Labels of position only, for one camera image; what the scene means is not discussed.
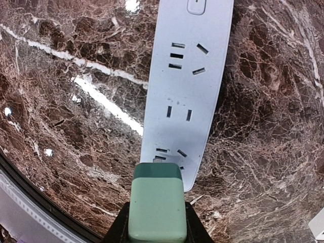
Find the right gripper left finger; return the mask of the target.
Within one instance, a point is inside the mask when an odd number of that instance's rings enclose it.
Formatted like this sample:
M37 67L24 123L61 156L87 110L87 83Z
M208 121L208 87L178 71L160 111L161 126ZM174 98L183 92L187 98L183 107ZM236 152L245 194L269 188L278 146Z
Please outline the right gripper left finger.
M130 203L126 202L100 243L129 243L128 235Z

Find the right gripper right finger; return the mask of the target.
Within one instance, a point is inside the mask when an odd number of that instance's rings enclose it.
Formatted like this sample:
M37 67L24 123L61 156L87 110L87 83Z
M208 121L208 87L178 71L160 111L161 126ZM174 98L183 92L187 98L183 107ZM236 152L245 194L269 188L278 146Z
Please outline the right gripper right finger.
M185 243L214 243L189 202L185 203L185 210L187 223Z

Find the green cube charger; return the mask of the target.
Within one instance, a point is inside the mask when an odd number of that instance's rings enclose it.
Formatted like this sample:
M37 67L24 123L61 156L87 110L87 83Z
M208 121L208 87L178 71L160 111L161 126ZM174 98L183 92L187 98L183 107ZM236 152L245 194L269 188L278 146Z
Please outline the green cube charger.
M131 242L185 242L182 175L173 163L140 163L131 187L128 236Z

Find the light blue power strip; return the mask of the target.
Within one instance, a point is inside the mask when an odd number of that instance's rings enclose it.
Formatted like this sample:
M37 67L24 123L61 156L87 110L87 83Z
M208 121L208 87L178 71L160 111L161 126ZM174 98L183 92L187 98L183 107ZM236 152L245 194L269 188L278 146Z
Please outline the light blue power strip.
M146 97L142 162L177 164L192 189L226 61L233 1L160 1Z

